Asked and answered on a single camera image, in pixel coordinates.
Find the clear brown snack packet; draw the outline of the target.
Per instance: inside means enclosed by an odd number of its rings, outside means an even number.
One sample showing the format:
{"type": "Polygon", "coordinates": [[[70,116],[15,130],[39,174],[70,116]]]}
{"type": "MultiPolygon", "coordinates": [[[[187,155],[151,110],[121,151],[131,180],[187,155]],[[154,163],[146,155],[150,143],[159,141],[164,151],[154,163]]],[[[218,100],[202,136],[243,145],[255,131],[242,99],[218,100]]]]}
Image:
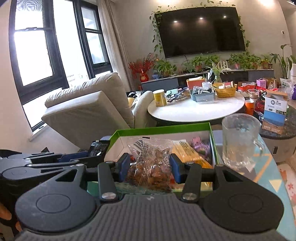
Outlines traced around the clear brown snack packet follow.
{"type": "Polygon", "coordinates": [[[125,181],[115,184],[119,193],[171,193],[169,157],[174,141],[152,137],[130,137],[127,146],[132,153],[133,159],[125,181]]]}

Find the yellow beige snack packet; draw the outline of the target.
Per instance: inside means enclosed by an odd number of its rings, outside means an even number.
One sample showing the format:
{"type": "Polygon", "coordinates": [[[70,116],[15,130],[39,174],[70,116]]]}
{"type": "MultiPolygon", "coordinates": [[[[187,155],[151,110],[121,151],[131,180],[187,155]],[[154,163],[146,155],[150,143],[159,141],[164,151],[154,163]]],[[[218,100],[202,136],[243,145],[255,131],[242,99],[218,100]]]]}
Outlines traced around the yellow beige snack packet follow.
{"type": "Polygon", "coordinates": [[[200,154],[198,154],[185,140],[174,141],[173,154],[185,164],[199,164],[202,168],[212,169],[212,165],[209,164],[200,154]]]}

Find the black snack packet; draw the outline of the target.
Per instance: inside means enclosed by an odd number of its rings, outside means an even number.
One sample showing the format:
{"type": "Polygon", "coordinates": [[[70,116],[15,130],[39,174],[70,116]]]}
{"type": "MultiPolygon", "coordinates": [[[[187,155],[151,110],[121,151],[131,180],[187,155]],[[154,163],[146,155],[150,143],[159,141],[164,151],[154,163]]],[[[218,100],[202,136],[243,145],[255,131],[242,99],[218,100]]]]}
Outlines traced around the black snack packet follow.
{"type": "Polygon", "coordinates": [[[109,140],[95,140],[92,142],[89,150],[89,157],[100,157],[102,160],[106,156],[107,150],[109,148],[110,141],[109,140]]]}

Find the green cardboard box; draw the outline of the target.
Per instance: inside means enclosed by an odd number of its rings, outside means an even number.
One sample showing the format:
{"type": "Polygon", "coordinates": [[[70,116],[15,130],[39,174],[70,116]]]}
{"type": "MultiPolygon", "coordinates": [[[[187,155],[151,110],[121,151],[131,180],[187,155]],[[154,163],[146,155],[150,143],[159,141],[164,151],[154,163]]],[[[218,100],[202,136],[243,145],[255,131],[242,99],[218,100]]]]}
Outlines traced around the green cardboard box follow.
{"type": "Polygon", "coordinates": [[[165,194],[184,187],[182,172],[197,163],[212,169],[217,151],[209,123],[118,130],[110,138],[104,161],[118,163],[129,154],[119,194],[165,194]]]}

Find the beige sofa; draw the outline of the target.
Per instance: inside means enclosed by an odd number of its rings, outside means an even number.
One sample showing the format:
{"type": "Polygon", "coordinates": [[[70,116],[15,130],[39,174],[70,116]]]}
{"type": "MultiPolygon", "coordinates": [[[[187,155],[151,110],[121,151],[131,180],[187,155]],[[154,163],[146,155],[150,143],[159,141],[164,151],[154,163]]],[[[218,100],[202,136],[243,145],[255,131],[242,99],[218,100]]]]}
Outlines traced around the beige sofa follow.
{"type": "Polygon", "coordinates": [[[156,126],[147,110],[153,100],[153,93],[146,91],[131,108],[123,81],[116,72],[108,73],[48,97],[42,121],[86,150],[116,130],[156,126]]]}

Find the white round coffee table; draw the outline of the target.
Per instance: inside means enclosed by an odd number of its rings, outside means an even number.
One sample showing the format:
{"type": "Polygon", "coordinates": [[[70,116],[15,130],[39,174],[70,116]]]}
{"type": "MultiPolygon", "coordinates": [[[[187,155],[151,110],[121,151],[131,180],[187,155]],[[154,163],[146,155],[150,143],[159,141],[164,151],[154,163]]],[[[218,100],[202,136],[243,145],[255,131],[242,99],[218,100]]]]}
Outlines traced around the white round coffee table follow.
{"type": "Polygon", "coordinates": [[[195,102],[190,98],[180,102],[168,103],[157,107],[152,101],[147,108],[148,113],[160,121],[173,123],[200,123],[222,119],[243,108],[245,98],[239,92],[234,97],[218,98],[210,102],[195,102]]]}

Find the clear glass mug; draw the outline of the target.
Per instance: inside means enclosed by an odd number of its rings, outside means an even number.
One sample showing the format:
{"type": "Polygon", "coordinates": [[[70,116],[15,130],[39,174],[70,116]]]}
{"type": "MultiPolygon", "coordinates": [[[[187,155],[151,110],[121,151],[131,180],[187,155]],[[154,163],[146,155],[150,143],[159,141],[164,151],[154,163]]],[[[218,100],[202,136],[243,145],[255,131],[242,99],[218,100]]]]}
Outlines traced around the clear glass mug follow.
{"type": "Polygon", "coordinates": [[[258,140],[260,129],[260,121],[249,114],[226,116],[222,120],[224,164],[234,170],[254,164],[255,149],[259,149],[259,156],[265,151],[263,142],[258,140]]]}

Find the patterned blue table mat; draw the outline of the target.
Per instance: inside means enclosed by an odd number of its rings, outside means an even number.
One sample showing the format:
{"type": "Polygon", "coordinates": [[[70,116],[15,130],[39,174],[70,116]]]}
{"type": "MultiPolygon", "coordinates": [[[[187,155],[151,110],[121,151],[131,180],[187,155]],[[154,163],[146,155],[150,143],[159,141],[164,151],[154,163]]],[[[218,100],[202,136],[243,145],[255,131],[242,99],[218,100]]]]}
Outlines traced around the patterned blue table mat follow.
{"type": "Polygon", "coordinates": [[[281,199],[284,205],[284,213],[277,231],[287,240],[295,240],[295,217],[292,205],[290,204],[288,192],[272,154],[267,146],[264,147],[263,153],[260,152],[258,147],[255,147],[252,158],[254,161],[252,165],[243,167],[237,172],[255,181],[281,199]]]}

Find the blue grey storage tray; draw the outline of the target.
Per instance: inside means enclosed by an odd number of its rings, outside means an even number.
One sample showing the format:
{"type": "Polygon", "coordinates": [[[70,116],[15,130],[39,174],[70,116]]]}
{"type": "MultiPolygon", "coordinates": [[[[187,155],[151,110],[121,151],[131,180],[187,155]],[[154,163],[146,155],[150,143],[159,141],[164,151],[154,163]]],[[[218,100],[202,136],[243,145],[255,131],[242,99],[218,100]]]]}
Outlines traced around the blue grey storage tray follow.
{"type": "Polygon", "coordinates": [[[207,102],[207,101],[214,101],[215,100],[215,93],[208,92],[206,90],[190,90],[191,100],[194,102],[207,102]]]}

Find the yellow tin can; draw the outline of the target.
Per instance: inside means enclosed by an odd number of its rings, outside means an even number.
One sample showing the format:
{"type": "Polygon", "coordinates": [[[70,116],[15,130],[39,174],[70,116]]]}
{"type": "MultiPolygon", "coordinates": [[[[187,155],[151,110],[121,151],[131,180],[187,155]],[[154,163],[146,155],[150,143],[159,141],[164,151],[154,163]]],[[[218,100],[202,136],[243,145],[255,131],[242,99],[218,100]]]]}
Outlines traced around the yellow tin can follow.
{"type": "Polygon", "coordinates": [[[153,92],[156,107],[166,106],[167,101],[165,98],[165,91],[163,89],[155,90],[153,92]]]}

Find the woven yellow basket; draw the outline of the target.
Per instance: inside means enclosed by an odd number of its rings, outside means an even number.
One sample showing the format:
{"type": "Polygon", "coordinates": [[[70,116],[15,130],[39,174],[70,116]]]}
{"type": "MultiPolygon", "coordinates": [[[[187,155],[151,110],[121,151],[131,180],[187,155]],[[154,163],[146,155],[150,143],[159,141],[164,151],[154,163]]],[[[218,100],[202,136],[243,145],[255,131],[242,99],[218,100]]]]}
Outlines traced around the woven yellow basket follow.
{"type": "Polygon", "coordinates": [[[219,98],[230,98],[234,97],[237,89],[237,84],[233,88],[220,88],[223,86],[222,83],[215,83],[212,85],[213,90],[219,98]]]}

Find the red flower decoration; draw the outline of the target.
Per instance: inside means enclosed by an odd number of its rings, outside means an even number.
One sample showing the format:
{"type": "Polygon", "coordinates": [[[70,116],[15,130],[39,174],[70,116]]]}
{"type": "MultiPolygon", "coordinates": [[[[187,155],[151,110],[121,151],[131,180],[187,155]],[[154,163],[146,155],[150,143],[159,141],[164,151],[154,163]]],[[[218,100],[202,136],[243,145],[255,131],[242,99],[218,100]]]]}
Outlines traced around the red flower decoration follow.
{"type": "Polygon", "coordinates": [[[142,59],[142,61],[129,62],[128,68],[131,71],[134,77],[139,76],[139,80],[141,83],[149,81],[149,77],[147,72],[154,67],[156,62],[156,57],[152,53],[148,53],[146,57],[142,59]]]}

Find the blue white carton box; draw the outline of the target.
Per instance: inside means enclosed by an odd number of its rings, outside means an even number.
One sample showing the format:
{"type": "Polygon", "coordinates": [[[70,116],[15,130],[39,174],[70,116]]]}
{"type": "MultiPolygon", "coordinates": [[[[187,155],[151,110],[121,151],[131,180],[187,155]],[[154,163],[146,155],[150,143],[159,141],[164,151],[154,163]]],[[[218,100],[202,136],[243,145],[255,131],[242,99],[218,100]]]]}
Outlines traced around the blue white carton box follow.
{"type": "Polygon", "coordinates": [[[281,135],[287,114],[288,95],[280,91],[266,91],[262,129],[281,135]]]}

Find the black wall television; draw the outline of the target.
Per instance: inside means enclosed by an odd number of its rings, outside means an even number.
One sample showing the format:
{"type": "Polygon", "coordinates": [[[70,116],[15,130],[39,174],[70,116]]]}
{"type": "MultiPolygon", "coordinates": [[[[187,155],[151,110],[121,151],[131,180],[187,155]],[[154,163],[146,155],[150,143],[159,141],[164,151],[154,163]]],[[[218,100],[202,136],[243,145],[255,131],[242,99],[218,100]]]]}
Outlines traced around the black wall television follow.
{"type": "Polygon", "coordinates": [[[165,57],[245,51],[235,7],[206,6],[154,15],[165,57]]]}

